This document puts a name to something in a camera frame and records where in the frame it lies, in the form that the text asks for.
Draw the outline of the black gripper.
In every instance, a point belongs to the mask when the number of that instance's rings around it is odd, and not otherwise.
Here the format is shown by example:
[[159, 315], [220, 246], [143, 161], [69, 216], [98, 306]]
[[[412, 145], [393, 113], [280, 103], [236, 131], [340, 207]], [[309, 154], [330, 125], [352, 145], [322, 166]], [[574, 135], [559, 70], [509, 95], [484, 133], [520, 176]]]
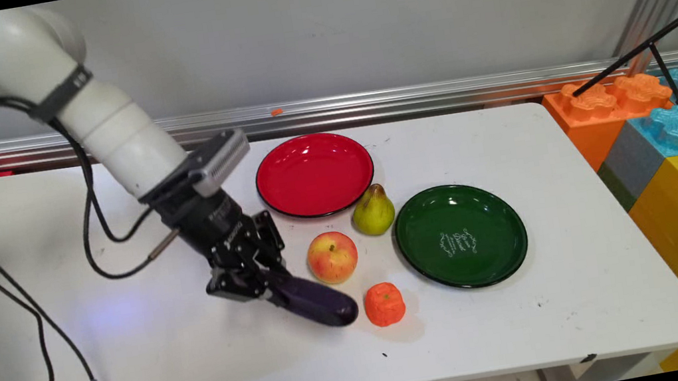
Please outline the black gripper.
[[202, 196], [196, 190], [200, 178], [191, 170], [174, 172], [139, 202], [151, 207], [165, 226], [177, 230], [177, 236], [207, 257], [213, 269], [206, 286], [208, 295], [240, 303], [271, 299], [265, 270], [255, 262], [258, 248], [254, 242], [260, 239], [263, 244], [264, 266], [288, 273], [282, 256], [284, 241], [275, 219], [267, 210], [251, 219], [222, 189]]

